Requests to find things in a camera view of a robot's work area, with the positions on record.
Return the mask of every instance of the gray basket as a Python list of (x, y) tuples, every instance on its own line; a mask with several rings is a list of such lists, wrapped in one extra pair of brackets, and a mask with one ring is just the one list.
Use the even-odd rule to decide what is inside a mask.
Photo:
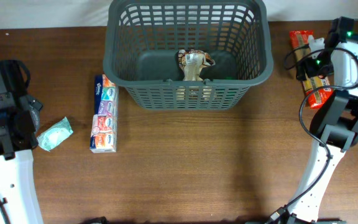
[[(203, 82), (182, 81), (180, 49), (215, 60)], [(147, 109), (231, 108), (272, 73), (266, 7), (261, 0), (114, 0), (103, 68)]]

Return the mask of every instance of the tissue packet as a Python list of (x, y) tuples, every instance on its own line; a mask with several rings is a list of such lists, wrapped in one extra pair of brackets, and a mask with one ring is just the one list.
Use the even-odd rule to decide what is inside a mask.
[(118, 87), (106, 75), (95, 77), (92, 152), (115, 152), (117, 141)]
[(37, 140), (39, 146), (49, 152), (62, 143), (71, 134), (73, 134), (73, 130), (71, 129), (67, 118), (64, 117), (61, 121), (54, 124), (38, 136)]

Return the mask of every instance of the wooden table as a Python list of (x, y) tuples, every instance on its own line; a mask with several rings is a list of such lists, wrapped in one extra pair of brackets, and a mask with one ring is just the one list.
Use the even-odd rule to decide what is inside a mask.
[[(34, 150), (44, 222), (270, 215), (294, 194), (311, 147), (298, 121), (302, 87), (282, 67), (291, 50), (288, 31), (313, 29), (315, 37), (325, 37), (329, 25), (271, 22), (272, 76), (227, 111), (144, 110), (120, 89), (118, 152), (113, 154), (89, 150), (93, 82), (103, 72), (106, 28), (0, 30), (0, 60), (21, 59), (32, 72), (29, 92), (44, 103), (40, 131), (65, 116), (74, 130), (51, 152)], [(306, 109), (307, 123), (313, 114)], [(338, 165), (320, 217), (358, 223), (358, 145)]]

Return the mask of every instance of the plastic basket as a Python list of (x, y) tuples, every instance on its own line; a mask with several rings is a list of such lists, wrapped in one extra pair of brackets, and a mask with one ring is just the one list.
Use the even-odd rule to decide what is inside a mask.
[[(180, 49), (209, 53), (203, 82), (182, 81)], [(260, 0), (114, 0), (104, 72), (144, 108), (223, 110), (273, 70), (266, 7)]]

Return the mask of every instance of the brown table surface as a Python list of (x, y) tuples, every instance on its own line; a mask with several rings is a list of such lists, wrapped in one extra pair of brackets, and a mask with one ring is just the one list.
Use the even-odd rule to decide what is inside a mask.
[[(250, 219), (288, 202), (311, 147), (298, 121), (302, 87), (282, 66), (291, 50), (288, 31), (313, 29), (315, 37), (325, 37), (330, 22), (269, 25), (272, 76), (233, 109), (149, 111), (121, 88), (118, 152), (110, 154), (89, 150), (106, 28), (0, 30), (0, 60), (23, 60), (32, 73), (29, 92), (44, 103), (40, 131), (64, 116), (74, 130), (51, 152), (33, 152), (44, 222)], [(313, 114), (306, 109), (307, 125)], [(358, 223), (358, 145), (338, 165), (319, 216)]]

